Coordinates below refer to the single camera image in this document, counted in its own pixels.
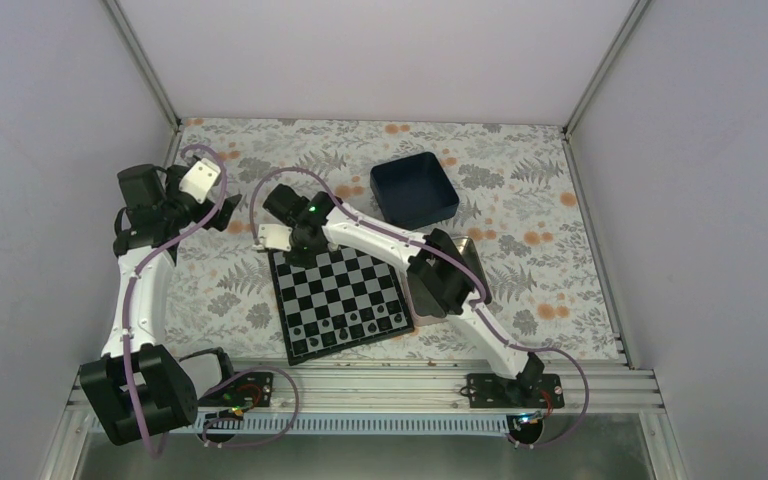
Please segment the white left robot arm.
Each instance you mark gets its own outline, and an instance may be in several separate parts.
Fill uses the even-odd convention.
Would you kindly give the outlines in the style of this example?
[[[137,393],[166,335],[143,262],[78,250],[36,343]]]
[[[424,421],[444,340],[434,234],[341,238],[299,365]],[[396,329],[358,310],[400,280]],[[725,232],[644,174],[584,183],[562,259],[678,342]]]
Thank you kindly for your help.
[[[109,441],[121,446],[192,425],[203,397],[223,405],[237,394],[222,349],[177,359],[163,342],[179,244],[198,229],[225,230],[241,198],[209,199],[214,186],[226,184],[221,165],[209,159],[167,169],[137,165],[117,180],[125,205],[114,223],[116,314],[99,359],[80,367],[79,383]]]

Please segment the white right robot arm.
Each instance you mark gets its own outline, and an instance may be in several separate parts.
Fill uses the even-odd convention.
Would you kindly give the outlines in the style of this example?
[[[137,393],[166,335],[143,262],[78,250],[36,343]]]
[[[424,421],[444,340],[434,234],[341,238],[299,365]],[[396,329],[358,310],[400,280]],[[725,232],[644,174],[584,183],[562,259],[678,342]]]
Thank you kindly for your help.
[[[256,228],[259,248],[284,252],[294,266],[307,265],[331,247],[353,248],[385,262],[403,273],[410,289],[431,298],[434,315],[484,354],[509,404],[525,407],[539,397],[542,361],[504,337],[488,308],[488,286],[447,233],[404,230],[361,214],[329,191],[307,198],[285,184],[268,194],[263,207],[275,220]]]

